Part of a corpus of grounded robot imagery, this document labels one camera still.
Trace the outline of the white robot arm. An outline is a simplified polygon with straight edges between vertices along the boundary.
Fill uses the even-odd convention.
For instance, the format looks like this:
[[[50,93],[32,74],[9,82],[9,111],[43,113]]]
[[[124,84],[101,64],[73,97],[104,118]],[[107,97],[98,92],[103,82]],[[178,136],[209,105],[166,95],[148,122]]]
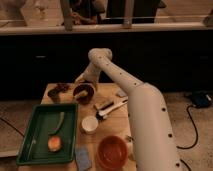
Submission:
[[[75,80],[97,86],[104,72],[128,96],[128,114],[137,171],[182,171],[167,106],[155,86],[143,82],[112,62],[108,48],[88,52],[89,65]]]

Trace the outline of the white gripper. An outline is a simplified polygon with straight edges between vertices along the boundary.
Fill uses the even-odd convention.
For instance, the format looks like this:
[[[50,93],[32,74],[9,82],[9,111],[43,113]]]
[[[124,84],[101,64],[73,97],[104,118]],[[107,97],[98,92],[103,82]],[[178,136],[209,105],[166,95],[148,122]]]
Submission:
[[[76,79],[76,83],[89,82],[95,89],[98,89],[98,81],[100,77],[101,69],[96,67],[92,62],[86,67],[83,73],[81,73]]]

